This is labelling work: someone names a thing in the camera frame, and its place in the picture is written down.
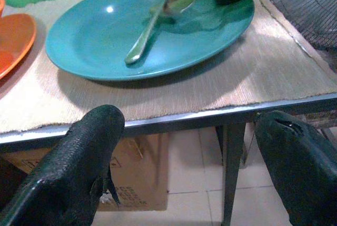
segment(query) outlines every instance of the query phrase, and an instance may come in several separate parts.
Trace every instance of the fan grill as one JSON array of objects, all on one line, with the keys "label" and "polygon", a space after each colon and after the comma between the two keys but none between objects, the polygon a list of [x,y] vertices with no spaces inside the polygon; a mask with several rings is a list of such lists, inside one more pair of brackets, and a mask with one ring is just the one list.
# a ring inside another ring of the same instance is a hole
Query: fan grill
[{"label": "fan grill", "polygon": [[271,0],[316,49],[337,49],[337,0]]}]

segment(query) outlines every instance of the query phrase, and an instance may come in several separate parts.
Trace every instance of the metal utensil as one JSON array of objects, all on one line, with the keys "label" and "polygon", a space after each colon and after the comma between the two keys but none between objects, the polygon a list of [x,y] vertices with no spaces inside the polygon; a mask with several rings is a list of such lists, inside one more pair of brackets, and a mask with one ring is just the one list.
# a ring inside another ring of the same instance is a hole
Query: metal utensil
[{"label": "metal utensil", "polygon": [[144,29],[144,31],[141,33],[139,36],[138,40],[136,43],[133,45],[129,53],[127,54],[124,62],[126,64],[133,64],[137,60],[139,60],[142,57],[142,54],[145,50],[146,44],[148,42],[148,39],[150,38],[152,29],[154,28],[157,19],[162,12],[163,8],[170,2],[171,0],[165,0],[163,1],[154,11],[152,18],[150,19],[148,25]]},{"label": "metal utensil", "polygon": [[197,0],[168,0],[163,8],[161,16],[177,17],[190,8],[196,1]]}]

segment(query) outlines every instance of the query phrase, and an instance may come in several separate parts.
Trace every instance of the placemat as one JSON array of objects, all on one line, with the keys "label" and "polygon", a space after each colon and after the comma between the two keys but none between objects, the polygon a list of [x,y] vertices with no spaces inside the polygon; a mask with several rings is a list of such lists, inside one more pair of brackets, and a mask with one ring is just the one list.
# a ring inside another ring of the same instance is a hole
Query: placemat
[{"label": "placemat", "polygon": [[4,16],[33,15],[38,34],[26,59],[0,81],[1,133],[73,123],[102,104],[139,120],[337,92],[337,76],[268,0],[254,0],[252,24],[233,45],[194,67],[134,82],[80,78],[53,65],[44,46],[56,19],[79,1],[5,8]]}]

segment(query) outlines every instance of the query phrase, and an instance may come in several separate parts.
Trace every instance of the tiled floor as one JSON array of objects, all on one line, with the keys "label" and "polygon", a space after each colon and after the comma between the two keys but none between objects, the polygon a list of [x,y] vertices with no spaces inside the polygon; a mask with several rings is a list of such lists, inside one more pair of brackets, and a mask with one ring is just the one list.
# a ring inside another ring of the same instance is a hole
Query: tiled floor
[{"label": "tiled floor", "polygon": [[[248,146],[252,135],[248,126]],[[97,212],[93,225],[221,225],[222,166],[215,129],[180,131],[170,136],[167,210]],[[239,171],[232,225],[290,225],[256,141],[246,167]]]}]

